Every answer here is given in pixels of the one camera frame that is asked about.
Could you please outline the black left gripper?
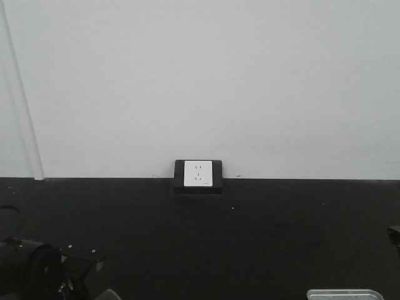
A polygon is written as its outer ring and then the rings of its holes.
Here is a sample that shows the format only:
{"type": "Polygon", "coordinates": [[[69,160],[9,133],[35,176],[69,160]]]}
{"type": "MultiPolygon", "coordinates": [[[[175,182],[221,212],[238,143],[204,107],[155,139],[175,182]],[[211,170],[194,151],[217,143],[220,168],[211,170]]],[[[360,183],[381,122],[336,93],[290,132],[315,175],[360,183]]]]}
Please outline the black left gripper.
{"type": "Polygon", "coordinates": [[[1,299],[92,299],[85,280],[105,259],[96,249],[9,237],[1,241],[1,299]]]}

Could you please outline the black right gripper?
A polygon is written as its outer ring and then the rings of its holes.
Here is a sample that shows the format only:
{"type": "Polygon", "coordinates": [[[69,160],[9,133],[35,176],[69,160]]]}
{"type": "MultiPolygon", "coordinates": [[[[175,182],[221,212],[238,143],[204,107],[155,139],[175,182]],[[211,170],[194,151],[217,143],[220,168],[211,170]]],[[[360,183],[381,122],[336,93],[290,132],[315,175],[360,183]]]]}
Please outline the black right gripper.
{"type": "Polygon", "coordinates": [[[387,233],[389,236],[390,243],[396,246],[397,249],[400,247],[400,227],[399,225],[389,226],[387,228],[387,233]]]}

